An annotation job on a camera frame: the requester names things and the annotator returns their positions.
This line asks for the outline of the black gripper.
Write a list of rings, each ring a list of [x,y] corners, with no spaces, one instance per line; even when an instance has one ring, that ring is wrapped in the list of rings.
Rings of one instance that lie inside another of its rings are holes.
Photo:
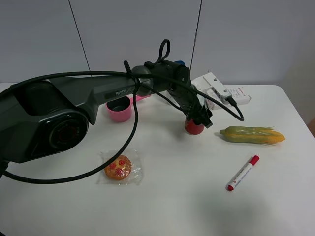
[[[192,120],[195,125],[203,125],[209,128],[213,125],[212,112],[205,105],[205,98],[198,93],[185,89],[183,92],[182,106],[188,121]]]

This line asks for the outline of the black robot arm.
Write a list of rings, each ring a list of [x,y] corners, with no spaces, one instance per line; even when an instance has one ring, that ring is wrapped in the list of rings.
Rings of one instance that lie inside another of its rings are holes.
[[[132,69],[140,87],[127,74],[73,78],[59,76],[16,84],[0,95],[0,157],[28,162],[71,149],[96,121],[100,105],[135,93],[144,97],[168,91],[195,124],[210,127],[211,112],[190,92],[189,69],[171,61],[146,62]]]

